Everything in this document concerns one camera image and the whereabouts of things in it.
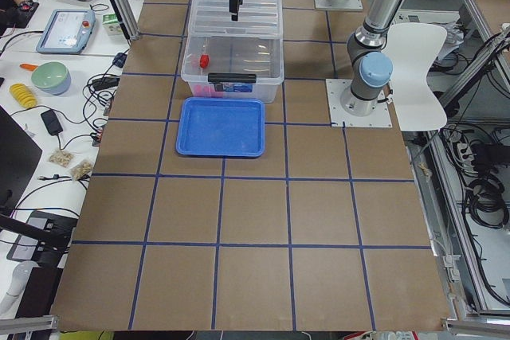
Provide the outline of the clear plastic storage box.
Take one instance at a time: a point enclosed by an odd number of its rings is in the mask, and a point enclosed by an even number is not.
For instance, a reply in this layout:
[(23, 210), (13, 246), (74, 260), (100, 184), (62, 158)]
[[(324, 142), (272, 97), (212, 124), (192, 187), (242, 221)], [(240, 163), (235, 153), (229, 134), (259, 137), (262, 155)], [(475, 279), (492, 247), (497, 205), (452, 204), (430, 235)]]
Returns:
[[(207, 68), (199, 58), (208, 54)], [(274, 101), (284, 80), (281, 39), (258, 37), (189, 37), (180, 75), (190, 90), (195, 84), (210, 84), (222, 98)]]

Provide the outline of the red block cluster in box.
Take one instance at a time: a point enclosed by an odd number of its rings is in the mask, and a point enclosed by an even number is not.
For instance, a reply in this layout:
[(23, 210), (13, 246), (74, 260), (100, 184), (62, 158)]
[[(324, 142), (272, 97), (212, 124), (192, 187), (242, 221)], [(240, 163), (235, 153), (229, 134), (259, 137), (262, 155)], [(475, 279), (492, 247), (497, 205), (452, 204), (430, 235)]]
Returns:
[(222, 98), (224, 96), (224, 92), (217, 92), (210, 84), (195, 84), (191, 90), (195, 97)]

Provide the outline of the green white carton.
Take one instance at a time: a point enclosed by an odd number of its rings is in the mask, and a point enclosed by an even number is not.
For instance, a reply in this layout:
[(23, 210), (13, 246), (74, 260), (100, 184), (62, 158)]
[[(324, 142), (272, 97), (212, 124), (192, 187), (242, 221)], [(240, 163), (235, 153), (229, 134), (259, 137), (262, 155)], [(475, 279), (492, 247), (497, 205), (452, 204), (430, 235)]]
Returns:
[(101, 22), (108, 36), (123, 34), (123, 30), (115, 14), (103, 14)]

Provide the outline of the blue plastic tray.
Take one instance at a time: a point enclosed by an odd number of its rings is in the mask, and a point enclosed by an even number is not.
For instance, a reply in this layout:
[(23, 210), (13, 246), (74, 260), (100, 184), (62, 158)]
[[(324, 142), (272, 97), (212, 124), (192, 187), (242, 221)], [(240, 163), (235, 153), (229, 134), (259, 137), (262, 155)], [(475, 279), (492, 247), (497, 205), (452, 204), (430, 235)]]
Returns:
[(265, 105), (191, 97), (182, 104), (175, 148), (183, 155), (257, 158), (265, 151)]

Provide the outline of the near teach pendant tablet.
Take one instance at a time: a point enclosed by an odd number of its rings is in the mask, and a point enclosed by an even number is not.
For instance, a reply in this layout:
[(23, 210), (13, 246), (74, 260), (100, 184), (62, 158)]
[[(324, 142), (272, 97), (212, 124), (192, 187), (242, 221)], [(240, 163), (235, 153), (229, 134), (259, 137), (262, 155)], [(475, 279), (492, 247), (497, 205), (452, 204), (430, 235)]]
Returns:
[(80, 54), (96, 23), (92, 10), (54, 10), (37, 43), (43, 54)]

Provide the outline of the green bowl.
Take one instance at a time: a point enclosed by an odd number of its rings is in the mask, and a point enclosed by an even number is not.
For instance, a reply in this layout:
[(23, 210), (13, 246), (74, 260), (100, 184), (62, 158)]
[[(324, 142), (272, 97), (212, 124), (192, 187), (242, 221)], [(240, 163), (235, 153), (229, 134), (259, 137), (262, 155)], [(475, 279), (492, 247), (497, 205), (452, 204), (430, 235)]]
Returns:
[(64, 64), (52, 61), (37, 66), (31, 75), (31, 81), (39, 90), (58, 96), (68, 91), (71, 74)]

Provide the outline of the white chair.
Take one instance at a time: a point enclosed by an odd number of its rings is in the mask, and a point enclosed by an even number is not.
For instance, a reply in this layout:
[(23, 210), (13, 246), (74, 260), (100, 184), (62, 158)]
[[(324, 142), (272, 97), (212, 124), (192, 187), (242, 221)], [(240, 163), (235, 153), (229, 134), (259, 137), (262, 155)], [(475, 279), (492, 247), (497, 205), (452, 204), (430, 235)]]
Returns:
[(388, 30), (383, 53), (394, 67), (390, 88), (402, 131), (434, 131), (447, 122), (445, 110), (427, 83), (445, 39), (443, 27), (427, 23), (399, 23)]

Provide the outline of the orange small object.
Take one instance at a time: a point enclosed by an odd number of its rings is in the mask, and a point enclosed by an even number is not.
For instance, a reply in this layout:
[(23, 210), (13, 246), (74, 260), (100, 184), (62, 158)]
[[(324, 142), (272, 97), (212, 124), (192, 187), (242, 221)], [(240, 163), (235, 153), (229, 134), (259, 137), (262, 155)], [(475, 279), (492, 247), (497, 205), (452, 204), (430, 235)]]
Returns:
[(20, 67), (23, 68), (23, 69), (29, 70), (29, 71), (34, 71), (37, 68), (36, 65), (34, 65), (34, 64), (27, 64), (27, 63), (20, 64)]

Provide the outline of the black power adapter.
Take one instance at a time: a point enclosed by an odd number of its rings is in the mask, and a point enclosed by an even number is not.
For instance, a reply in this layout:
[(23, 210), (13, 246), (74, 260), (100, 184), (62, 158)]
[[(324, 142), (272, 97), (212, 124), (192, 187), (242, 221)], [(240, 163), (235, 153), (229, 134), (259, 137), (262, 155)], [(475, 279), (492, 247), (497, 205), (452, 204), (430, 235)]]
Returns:
[(45, 128), (49, 135), (58, 136), (63, 131), (63, 128), (57, 117), (57, 114), (53, 109), (49, 109), (47, 111), (42, 112), (41, 120), (45, 125)]

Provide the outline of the snack bag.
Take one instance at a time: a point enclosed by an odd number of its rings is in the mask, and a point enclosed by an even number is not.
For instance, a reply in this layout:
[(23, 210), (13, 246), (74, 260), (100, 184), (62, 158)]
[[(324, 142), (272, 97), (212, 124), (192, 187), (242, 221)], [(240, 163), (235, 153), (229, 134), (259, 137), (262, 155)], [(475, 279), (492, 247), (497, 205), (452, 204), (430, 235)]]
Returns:
[(94, 164), (87, 159), (82, 160), (70, 170), (72, 180), (78, 181), (92, 173)]
[(50, 156), (49, 162), (67, 168), (71, 161), (74, 159), (74, 155), (66, 150), (56, 149)]

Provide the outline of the yellow ridged toy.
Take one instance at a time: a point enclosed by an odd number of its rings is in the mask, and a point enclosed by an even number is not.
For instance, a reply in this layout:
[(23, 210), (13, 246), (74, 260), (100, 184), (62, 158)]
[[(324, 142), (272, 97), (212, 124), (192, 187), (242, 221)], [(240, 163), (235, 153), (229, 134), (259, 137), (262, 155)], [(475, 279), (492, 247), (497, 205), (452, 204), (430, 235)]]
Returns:
[(22, 83), (12, 84), (9, 88), (12, 97), (25, 109), (37, 106), (37, 99), (32, 91)]

